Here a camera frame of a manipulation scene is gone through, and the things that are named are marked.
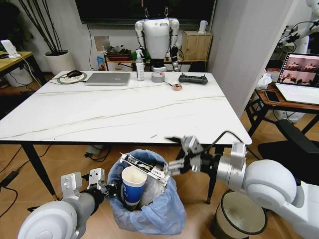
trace monitor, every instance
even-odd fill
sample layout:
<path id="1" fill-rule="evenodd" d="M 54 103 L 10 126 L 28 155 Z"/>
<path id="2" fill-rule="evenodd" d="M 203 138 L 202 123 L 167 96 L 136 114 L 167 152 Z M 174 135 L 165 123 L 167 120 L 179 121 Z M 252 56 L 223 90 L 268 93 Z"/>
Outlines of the monitor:
<path id="1" fill-rule="evenodd" d="M 131 25 L 145 19 L 141 0 L 75 0 L 82 23 Z M 180 25 L 208 23 L 215 0 L 168 0 L 168 17 L 178 19 Z"/>
<path id="2" fill-rule="evenodd" d="M 277 82 L 319 88 L 319 55 L 288 53 Z"/>

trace silver laptop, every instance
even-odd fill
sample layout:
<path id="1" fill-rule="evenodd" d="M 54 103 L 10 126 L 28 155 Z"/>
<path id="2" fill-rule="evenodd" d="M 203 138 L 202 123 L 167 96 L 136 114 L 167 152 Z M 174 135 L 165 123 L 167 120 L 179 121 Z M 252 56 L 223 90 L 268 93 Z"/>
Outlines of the silver laptop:
<path id="1" fill-rule="evenodd" d="M 93 73 L 85 82 L 87 86 L 127 86 L 130 73 Z"/>
<path id="2" fill-rule="evenodd" d="M 276 87 L 286 101 L 319 105 L 319 55 L 288 53 Z"/>

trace blue and white cup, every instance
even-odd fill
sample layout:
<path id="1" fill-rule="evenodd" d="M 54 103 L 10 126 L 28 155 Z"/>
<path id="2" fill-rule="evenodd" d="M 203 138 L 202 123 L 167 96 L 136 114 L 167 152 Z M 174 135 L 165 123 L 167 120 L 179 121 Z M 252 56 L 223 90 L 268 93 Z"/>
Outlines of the blue and white cup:
<path id="1" fill-rule="evenodd" d="M 130 209 L 135 208 L 139 203 L 147 177 L 146 173 L 132 166 L 123 170 L 123 196 Z"/>

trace white flower pot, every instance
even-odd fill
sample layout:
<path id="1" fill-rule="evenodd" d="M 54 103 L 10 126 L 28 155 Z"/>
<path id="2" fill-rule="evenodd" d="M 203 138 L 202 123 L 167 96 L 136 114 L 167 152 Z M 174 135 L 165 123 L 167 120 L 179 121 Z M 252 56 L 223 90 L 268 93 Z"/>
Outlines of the white flower pot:
<path id="1" fill-rule="evenodd" d="M 10 74 L 5 75 L 5 79 L 13 87 L 25 86 L 32 82 L 32 78 L 29 73 L 24 69 L 14 69 Z"/>
<path id="2" fill-rule="evenodd" d="M 52 55 L 52 52 L 47 52 L 44 54 L 44 57 L 54 75 L 57 75 L 61 71 L 75 70 L 71 53 L 67 50 L 63 50 L 62 52 L 63 54 L 58 56 Z"/>

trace small box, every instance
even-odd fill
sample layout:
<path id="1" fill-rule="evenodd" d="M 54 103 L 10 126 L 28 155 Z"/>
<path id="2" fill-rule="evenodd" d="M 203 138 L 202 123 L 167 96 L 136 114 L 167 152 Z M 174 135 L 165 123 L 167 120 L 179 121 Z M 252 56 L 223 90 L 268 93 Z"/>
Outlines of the small box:
<path id="1" fill-rule="evenodd" d="M 213 35 L 210 32 L 184 31 L 181 50 L 184 61 L 206 61 Z"/>

